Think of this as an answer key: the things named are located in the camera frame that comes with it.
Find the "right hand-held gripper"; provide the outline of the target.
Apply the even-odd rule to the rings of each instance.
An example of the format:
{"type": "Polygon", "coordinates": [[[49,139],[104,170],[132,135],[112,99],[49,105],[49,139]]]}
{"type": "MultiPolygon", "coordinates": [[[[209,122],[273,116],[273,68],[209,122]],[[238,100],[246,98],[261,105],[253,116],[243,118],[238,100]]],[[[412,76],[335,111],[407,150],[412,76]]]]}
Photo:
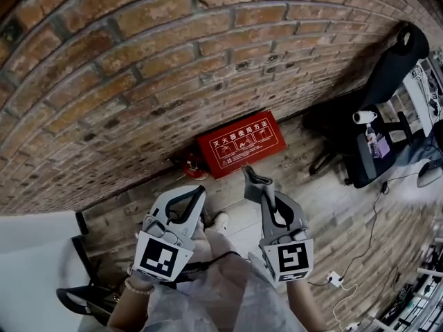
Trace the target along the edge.
{"type": "Polygon", "coordinates": [[[314,268],[314,241],[305,226],[301,206],[282,192],[275,201],[265,192],[261,198],[263,237],[259,247],[274,283],[308,278],[314,268]],[[280,228],[289,231],[278,233],[280,228]]]}

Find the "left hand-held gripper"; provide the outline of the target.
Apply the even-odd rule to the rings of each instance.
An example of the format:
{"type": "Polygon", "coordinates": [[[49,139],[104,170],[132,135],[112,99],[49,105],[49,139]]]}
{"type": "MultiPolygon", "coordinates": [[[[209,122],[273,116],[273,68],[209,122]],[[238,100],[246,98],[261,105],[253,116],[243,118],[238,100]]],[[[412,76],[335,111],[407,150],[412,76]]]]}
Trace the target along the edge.
{"type": "Polygon", "coordinates": [[[184,185],[158,196],[143,218],[138,234],[136,254],[132,265],[135,274],[173,282],[193,255],[194,241],[190,239],[206,200],[206,190],[200,185],[184,185]],[[182,213],[175,214],[173,206],[188,201],[182,213]]]}

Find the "grey wiping cloth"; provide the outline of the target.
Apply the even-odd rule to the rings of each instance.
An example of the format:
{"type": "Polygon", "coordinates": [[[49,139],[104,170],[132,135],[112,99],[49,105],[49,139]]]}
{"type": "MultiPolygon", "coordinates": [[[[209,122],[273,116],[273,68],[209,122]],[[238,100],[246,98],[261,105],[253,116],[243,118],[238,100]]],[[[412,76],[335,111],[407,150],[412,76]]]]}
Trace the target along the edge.
{"type": "Polygon", "coordinates": [[[261,204],[264,197],[268,201],[269,206],[275,210],[275,186],[273,180],[256,174],[250,165],[243,166],[242,173],[245,178],[244,198],[261,204]]]}

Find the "red fire extinguisher box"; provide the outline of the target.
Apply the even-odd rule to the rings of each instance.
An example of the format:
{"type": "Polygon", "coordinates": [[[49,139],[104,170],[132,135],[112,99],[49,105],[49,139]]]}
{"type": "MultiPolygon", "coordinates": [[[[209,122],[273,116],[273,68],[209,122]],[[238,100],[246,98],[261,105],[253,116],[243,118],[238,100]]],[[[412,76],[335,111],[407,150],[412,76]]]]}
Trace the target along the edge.
{"type": "Polygon", "coordinates": [[[269,110],[200,136],[197,142],[216,180],[287,148],[269,110]]]}

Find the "person's right forearm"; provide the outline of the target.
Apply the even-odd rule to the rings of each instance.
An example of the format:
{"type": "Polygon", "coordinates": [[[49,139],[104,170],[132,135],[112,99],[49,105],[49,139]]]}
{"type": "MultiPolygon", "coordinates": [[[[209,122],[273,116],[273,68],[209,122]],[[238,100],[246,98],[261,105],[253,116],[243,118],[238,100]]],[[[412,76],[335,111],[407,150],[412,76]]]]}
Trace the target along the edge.
{"type": "Polygon", "coordinates": [[[291,311],[308,332],[326,329],[314,295],[305,279],[287,282],[287,297],[291,311]]]}

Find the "person's left forearm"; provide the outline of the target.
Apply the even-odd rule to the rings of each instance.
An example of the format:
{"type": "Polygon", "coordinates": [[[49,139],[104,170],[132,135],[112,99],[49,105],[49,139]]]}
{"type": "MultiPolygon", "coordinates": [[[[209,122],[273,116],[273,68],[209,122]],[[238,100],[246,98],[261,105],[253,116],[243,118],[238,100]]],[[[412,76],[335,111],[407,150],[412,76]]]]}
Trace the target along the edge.
{"type": "Polygon", "coordinates": [[[148,304],[153,289],[152,282],[128,277],[107,326],[113,332],[141,332],[148,317],[148,304]]]}

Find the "person's white shoe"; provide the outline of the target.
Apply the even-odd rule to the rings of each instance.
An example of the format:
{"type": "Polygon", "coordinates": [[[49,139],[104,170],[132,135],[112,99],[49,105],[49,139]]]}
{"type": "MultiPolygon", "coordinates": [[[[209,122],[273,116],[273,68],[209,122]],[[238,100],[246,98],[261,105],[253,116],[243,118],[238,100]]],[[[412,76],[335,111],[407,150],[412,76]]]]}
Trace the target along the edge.
{"type": "Polygon", "coordinates": [[[213,222],[208,227],[209,230],[224,234],[228,229],[229,216],[226,212],[218,212],[213,219],[213,222]]]}

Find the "person's white trousers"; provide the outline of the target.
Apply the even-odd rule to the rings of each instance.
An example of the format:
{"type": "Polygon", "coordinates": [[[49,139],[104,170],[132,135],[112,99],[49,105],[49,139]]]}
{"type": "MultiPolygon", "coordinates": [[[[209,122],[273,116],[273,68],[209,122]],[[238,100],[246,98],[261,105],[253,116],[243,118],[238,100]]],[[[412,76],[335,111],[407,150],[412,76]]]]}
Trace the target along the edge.
{"type": "Polygon", "coordinates": [[[234,253],[235,249],[225,235],[204,228],[200,221],[197,223],[192,240],[195,247],[189,264],[209,263],[218,259],[210,265],[208,271],[211,274],[218,272],[233,282],[240,282],[251,272],[250,263],[234,253]]]}

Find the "purple packet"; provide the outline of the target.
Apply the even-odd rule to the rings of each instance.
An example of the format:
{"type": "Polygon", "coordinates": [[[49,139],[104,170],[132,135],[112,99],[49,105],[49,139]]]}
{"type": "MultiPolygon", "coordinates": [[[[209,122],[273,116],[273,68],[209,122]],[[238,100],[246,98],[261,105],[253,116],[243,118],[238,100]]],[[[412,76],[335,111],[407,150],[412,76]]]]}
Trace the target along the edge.
{"type": "Polygon", "coordinates": [[[377,135],[377,157],[383,158],[390,152],[390,146],[386,137],[382,134],[377,135]]]}

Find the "grey monitor base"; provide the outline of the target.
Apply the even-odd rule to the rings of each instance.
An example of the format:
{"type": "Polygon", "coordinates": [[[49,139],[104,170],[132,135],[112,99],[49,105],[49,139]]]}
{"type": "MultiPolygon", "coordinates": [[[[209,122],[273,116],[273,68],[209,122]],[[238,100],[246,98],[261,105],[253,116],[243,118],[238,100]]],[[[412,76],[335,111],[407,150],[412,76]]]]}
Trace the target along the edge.
{"type": "Polygon", "coordinates": [[[417,186],[425,187],[443,176],[443,159],[432,160],[424,164],[417,176],[417,186]]]}

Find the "white equipment rack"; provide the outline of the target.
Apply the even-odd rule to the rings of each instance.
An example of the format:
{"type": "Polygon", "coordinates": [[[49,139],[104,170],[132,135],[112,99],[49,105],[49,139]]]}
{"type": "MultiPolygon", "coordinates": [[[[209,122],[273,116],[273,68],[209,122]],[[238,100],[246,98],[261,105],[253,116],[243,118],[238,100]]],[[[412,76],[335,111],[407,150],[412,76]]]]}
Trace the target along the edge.
{"type": "Polygon", "coordinates": [[[416,273],[416,282],[372,322],[373,332],[443,332],[443,238],[434,239],[416,273]]]}

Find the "white table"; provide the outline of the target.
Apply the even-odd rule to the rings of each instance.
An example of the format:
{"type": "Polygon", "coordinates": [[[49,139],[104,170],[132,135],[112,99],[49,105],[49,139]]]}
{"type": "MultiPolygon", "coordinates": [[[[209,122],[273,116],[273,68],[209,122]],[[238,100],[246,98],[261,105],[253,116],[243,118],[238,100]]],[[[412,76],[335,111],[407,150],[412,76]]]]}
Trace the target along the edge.
{"type": "Polygon", "coordinates": [[[0,216],[0,332],[78,332],[82,317],[56,290],[89,281],[80,234],[74,211],[0,216]]]}

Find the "black office chair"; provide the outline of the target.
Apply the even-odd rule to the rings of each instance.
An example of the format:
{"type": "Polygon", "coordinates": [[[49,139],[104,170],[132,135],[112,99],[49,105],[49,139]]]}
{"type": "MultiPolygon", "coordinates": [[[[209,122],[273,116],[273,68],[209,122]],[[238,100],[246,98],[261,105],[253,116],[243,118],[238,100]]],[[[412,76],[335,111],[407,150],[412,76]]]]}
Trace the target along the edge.
{"type": "Polygon", "coordinates": [[[403,112],[396,122],[383,120],[378,109],[395,94],[406,75],[430,51],[428,40],[420,28],[406,24],[393,46],[384,51],[375,64],[366,84],[334,100],[316,105],[303,119],[306,129],[325,138],[322,152],[309,167],[311,176],[317,175],[336,156],[340,156],[347,172],[346,185],[363,188],[378,179],[396,162],[401,145],[390,135],[402,131],[407,144],[413,143],[413,133],[403,112]],[[371,122],[376,135],[386,137],[390,152],[383,158],[373,158],[365,137],[366,124],[355,124],[352,115],[357,111],[374,111],[371,122]]]}

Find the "white shelf unit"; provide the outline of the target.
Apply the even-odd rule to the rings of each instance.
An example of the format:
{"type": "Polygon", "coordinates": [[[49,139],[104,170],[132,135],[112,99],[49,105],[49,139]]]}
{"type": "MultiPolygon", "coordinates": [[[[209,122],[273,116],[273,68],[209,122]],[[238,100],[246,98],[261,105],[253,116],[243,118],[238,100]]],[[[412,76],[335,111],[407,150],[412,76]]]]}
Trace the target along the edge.
{"type": "Polygon", "coordinates": [[[402,82],[425,136],[443,117],[443,71],[430,53],[420,59],[402,82]]]}

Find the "black table frame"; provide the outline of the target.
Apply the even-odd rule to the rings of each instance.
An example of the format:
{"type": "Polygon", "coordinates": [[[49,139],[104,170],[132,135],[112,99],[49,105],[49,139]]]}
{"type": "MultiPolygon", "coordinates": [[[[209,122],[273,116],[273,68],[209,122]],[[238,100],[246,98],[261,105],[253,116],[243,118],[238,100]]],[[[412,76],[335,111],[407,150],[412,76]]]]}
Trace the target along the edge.
{"type": "Polygon", "coordinates": [[[80,234],[71,239],[73,248],[86,270],[88,284],[77,287],[57,288],[55,293],[60,303],[72,313],[93,317],[105,326],[120,299],[121,283],[110,288],[100,281],[98,269],[100,261],[93,266],[82,243],[82,236],[88,235],[86,221],[82,212],[75,212],[75,220],[80,234]]]}

